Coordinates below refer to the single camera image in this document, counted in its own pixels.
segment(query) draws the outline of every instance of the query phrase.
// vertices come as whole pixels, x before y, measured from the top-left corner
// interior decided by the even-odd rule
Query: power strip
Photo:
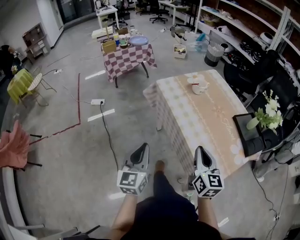
[[[105,104],[105,99],[93,99],[90,102],[91,105],[104,105]]]

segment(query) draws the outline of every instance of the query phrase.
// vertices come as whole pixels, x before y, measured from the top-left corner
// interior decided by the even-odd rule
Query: desk
[[[149,66],[157,68],[151,44],[132,46],[126,49],[120,49],[118,46],[115,52],[105,54],[104,51],[102,51],[102,53],[108,80],[111,83],[115,81],[116,88],[118,87],[117,77],[140,64],[144,68],[147,77],[149,77],[144,61],[146,61]]]
[[[102,28],[102,23],[101,23],[101,18],[100,17],[109,15],[111,13],[114,13],[115,16],[116,16],[117,28],[120,29],[118,14],[117,14],[118,10],[114,6],[111,6],[111,5],[108,6],[108,8],[110,8],[110,9],[104,10],[105,9],[105,7],[104,7],[104,8],[101,8],[100,10],[96,10],[96,15],[97,15],[97,18],[98,18],[100,28]]]
[[[188,83],[192,78],[210,83],[208,90],[194,94]],[[245,157],[232,117],[247,111],[216,70],[160,79],[143,94],[157,111],[157,130],[164,127],[186,174],[195,172],[198,146],[214,156],[224,178],[259,158],[261,152]]]
[[[176,9],[188,9],[188,6],[176,6],[174,4],[172,4],[170,1],[158,1],[159,3],[159,7],[161,6],[161,4],[169,6],[171,8],[173,8],[173,22],[172,25],[175,25],[175,17],[176,17]]]
[[[32,94],[31,91],[28,91],[32,81],[32,75],[25,69],[21,69],[10,81],[7,92],[16,104],[19,102],[19,97],[24,93]]]

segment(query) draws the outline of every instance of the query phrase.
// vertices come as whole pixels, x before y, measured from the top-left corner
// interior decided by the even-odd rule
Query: pink cloth
[[[24,168],[27,164],[29,135],[15,121],[12,133],[2,132],[0,142],[0,167]]]

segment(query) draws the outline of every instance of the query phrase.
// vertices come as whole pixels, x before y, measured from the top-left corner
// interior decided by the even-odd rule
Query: trash can
[[[210,42],[207,48],[207,52],[204,58],[205,63],[208,66],[215,67],[218,65],[220,58],[223,56],[225,48],[220,44]]]

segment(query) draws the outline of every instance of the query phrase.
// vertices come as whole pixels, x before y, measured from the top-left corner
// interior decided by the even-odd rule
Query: person
[[[137,203],[136,195],[125,196],[107,239],[229,239],[218,231],[210,199],[198,198],[197,215],[195,206],[175,192],[164,170],[164,162],[157,161],[153,197]]]
[[[0,69],[3,70],[6,78],[12,79],[13,73],[11,71],[11,67],[16,65],[19,69],[19,62],[14,57],[15,50],[9,45],[3,45],[0,47]]]

